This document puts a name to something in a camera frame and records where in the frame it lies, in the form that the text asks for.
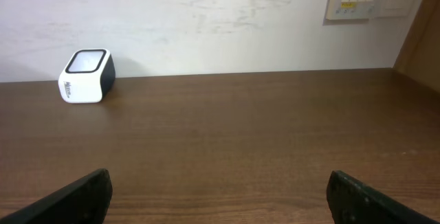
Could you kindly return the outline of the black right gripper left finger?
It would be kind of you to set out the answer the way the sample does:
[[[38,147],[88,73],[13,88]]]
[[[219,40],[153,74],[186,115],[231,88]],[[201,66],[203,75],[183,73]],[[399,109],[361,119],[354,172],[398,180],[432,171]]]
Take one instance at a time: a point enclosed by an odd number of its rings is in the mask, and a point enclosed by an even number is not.
[[[1,224],[102,224],[112,194],[109,171],[101,168],[1,218]]]

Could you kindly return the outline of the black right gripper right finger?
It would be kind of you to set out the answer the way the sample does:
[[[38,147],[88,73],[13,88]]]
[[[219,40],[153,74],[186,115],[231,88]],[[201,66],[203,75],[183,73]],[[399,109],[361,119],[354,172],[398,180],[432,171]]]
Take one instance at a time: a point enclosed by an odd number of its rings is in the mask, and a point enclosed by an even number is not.
[[[327,203],[335,224],[439,224],[341,170],[331,173]]]

